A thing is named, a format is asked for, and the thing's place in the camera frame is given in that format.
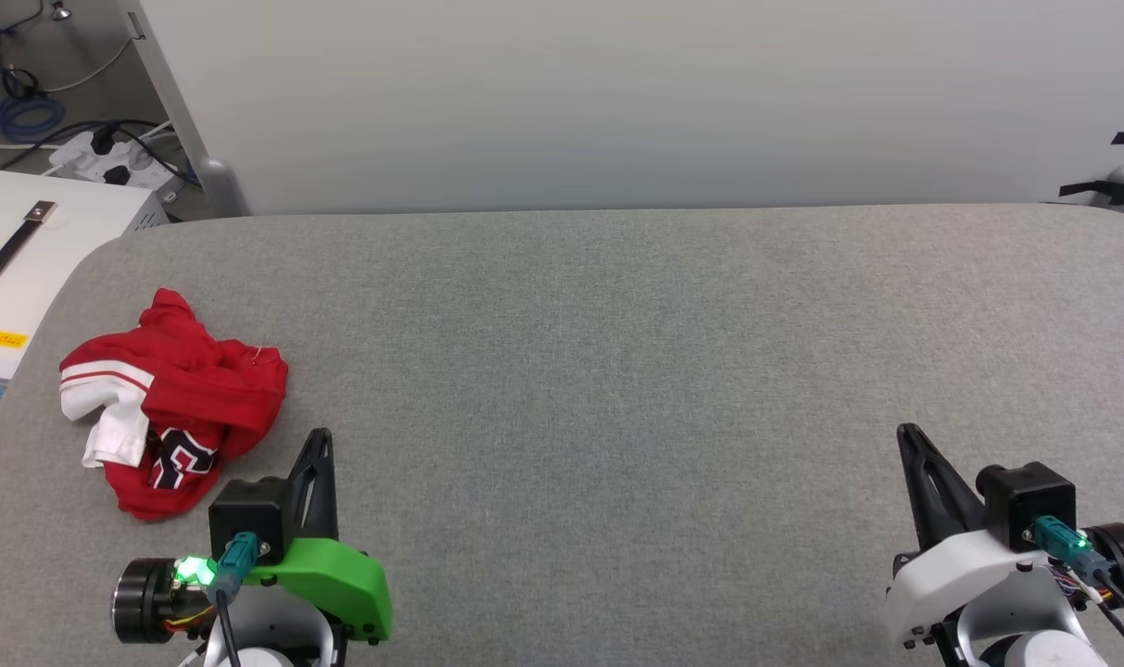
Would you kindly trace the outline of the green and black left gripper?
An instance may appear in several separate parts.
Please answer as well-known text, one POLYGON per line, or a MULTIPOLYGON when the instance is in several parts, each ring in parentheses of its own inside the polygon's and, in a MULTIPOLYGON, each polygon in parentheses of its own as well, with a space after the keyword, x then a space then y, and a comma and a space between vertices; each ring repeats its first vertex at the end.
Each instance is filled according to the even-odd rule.
POLYGON ((121 643, 378 645, 393 627, 386 571, 338 538, 334 438, 312 429, 289 474, 297 537, 232 537, 214 557, 134 559, 114 586, 121 643))

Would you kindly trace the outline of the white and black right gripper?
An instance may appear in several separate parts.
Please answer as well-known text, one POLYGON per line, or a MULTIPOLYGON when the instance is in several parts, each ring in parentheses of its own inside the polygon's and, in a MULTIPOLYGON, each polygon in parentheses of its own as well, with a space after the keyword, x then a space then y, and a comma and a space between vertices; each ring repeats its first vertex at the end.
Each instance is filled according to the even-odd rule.
POLYGON ((885 594, 892 643, 1087 648, 1080 609, 1124 640, 1124 524, 1039 522, 1013 550, 980 531, 981 499, 916 423, 899 426, 899 451, 921 553, 901 557, 885 594))

